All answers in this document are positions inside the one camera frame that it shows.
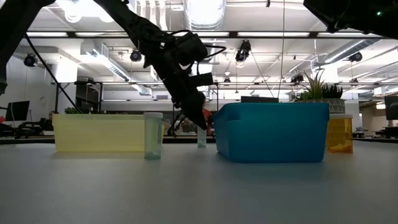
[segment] small glass vial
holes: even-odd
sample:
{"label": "small glass vial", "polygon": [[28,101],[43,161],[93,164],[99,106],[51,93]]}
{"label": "small glass vial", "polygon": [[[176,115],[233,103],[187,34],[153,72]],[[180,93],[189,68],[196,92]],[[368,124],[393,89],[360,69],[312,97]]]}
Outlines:
{"label": "small glass vial", "polygon": [[205,149],[207,142],[207,131],[198,127],[198,148]]}
{"label": "small glass vial", "polygon": [[162,113],[144,113],[144,158],[160,159],[162,149]]}

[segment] blue bin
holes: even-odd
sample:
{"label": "blue bin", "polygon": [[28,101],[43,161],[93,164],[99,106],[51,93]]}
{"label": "blue bin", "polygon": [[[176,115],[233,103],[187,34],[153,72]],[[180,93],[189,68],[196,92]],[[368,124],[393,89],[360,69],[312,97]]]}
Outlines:
{"label": "blue bin", "polygon": [[233,162],[320,162],[327,103],[230,103],[214,117],[217,151]]}

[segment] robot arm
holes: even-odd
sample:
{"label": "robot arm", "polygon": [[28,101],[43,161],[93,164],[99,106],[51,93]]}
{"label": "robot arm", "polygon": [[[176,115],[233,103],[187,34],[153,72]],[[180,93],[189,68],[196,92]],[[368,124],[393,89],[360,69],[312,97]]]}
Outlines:
{"label": "robot arm", "polygon": [[[181,30],[180,32],[186,32],[186,34],[179,38],[160,30],[149,20],[130,11],[126,5],[128,0],[94,1],[127,32],[133,44],[141,54],[145,55],[144,68],[150,65],[154,67],[171,94],[174,107],[181,108],[186,117],[202,129],[206,129],[202,113],[205,96],[197,90],[203,82],[198,81],[198,77],[190,77],[189,74],[195,62],[199,63],[204,58],[221,53],[225,48],[221,47],[219,52],[208,55],[206,47],[214,46],[203,45],[199,37],[189,30]],[[5,36],[2,34],[0,40],[0,50],[7,49],[5,52],[0,52],[0,69],[2,69],[0,70],[0,94],[4,93],[7,85],[6,64],[13,51],[41,7],[54,2],[55,0],[7,0],[0,9],[0,18],[4,18],[4,21],[17,21],[11,25],[9,23],[0,25],[3,26],[3,30],[11,30]],[[200,77],[203,76],[204,80],[208,80],[209,75],[211,76],[211,74],[204,74]]]}

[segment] yellow bin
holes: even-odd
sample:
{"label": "yellow bin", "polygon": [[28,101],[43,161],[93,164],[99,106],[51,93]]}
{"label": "yellow bin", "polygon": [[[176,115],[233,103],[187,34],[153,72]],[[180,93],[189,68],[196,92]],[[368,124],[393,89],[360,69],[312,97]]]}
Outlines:
{"label": "yellow bin", "polygon": [[144,116],[55,114],[58,152],[144,152]]}
{"label": "yellow bin", "polygon": [[326,148],[328,152],[353,153],[353,115],[331,114]]}

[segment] gray table surface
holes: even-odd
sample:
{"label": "gray table surface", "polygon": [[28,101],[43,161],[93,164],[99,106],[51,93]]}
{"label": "gray table surface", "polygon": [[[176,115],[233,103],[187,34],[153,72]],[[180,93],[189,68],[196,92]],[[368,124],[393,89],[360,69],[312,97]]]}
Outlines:
{"label": "gray table surface", "polygon": [[318,164],[233,164],[215,145],[140,154],[0,146],[0,223],[398,223],[398,145]]}

